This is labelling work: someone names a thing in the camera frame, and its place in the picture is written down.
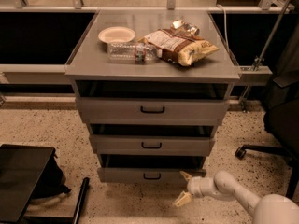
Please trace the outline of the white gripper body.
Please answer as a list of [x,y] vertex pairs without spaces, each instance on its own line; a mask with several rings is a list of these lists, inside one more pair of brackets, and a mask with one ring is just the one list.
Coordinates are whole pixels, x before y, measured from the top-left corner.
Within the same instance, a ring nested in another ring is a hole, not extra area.
[[215,191],[215,185],[212,178],[204,178],[200,176],[192,177],[187,184],[188,192],[196,197],[203,198],[211,196]]

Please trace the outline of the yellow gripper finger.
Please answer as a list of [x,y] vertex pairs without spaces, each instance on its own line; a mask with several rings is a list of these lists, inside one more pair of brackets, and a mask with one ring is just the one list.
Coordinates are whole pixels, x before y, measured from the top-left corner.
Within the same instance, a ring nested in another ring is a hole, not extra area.
[[189,192],[182,191],[179,196],[173,202],[175,207],[181,207],[192,201],[192,195]]
[[183,176],[183,178],[184,178],[187,182],[189,182],[189,181],[192,179],[192,175],[190,175],[190,174],[188,174],[188,173],[186,173],[186,172],[184,172],[184,171],[180,171],[180,174]]

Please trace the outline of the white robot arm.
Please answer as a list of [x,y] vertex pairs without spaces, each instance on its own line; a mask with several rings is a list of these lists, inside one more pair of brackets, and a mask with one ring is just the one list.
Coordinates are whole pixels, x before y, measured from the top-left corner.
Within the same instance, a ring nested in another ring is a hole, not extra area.
[[187,181],[187,190],[176,198],[175,207],[181,207],[194,198],[209,196],[221,201],[238,201],[251,216],[252,224],[299,224],[299,206],[285,196],[268,194],[259,197],[226,171],[218,171],[213,177],[180,173]]

